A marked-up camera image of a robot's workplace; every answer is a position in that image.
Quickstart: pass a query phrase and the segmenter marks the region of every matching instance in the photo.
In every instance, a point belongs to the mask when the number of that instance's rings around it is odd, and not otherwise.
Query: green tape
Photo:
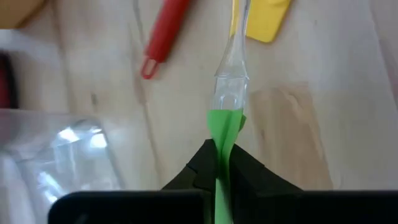
[[[243,109],[210,110],[207,114],[207,126],[218,152],[219,174],[216,179],[215,200],[215,223],[217,224],[233,222],[229,202],[229,156],[245,120]]]

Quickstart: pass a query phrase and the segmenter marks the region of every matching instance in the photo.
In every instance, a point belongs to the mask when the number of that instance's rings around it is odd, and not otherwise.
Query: table surface
[[[209,133],[230,0],[193,1],[153,80],[139,70],[162,0],[58,0],[0,30],[27,110],[99,118],[128,189],[158,189]],[[237,143],[304,189],[396,189],[395,0],[295,0],[275,42],[246,40]]]

